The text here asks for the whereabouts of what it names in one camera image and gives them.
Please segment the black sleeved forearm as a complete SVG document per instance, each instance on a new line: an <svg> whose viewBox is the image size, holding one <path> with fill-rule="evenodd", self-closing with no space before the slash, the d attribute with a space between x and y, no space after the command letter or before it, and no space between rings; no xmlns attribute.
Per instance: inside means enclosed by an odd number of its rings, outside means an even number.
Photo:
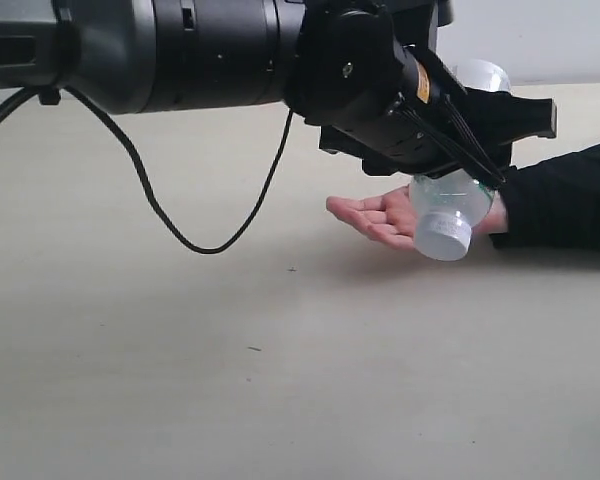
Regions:
<svg viewBox="0 0 600 480"><path fill-rule="evenodd" d="M499 197L506 227L490 235L496 248L600 252L600 144L509 168Z"/></svg>

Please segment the person's open bare hand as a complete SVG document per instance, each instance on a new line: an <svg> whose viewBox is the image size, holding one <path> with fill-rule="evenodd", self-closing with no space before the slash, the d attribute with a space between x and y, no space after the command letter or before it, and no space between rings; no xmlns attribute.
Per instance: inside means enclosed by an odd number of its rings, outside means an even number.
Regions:
<svg viewBox="0 0 600 480"><path fill-rule="evenodd" d="M329 196L326 210L370 241L397 251L416 250L414 235L418 215L411 203L408 186L363 199ZM473 228L473 234L490 237L494 243L509 240L508 214L498 194L489 213Z"/></svg>

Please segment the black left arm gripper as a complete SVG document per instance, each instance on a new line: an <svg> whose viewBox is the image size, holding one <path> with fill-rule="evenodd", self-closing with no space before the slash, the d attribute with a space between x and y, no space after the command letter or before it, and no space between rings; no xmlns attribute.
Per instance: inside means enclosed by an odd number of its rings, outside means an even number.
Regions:
<svg viewBox="0 0 600 480"><path fill-rule="evenodd" d="M326 47L318 56L319 147L370 176L501 179L513 143L557 134L557 105L462 84L419 47Z"/></svg>

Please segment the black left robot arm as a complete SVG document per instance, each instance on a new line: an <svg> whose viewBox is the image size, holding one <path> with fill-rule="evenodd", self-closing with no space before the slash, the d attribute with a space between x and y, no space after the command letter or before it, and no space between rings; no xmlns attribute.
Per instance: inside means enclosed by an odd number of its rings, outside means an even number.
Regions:
<svg viewBox="0 0 600 480"><path fill-rule="evenodd" d="M452 19L447 1L0 1L0 90L117 115L281 102L370 176L495 186L557 107L461 80L436 52Z"/></svg>

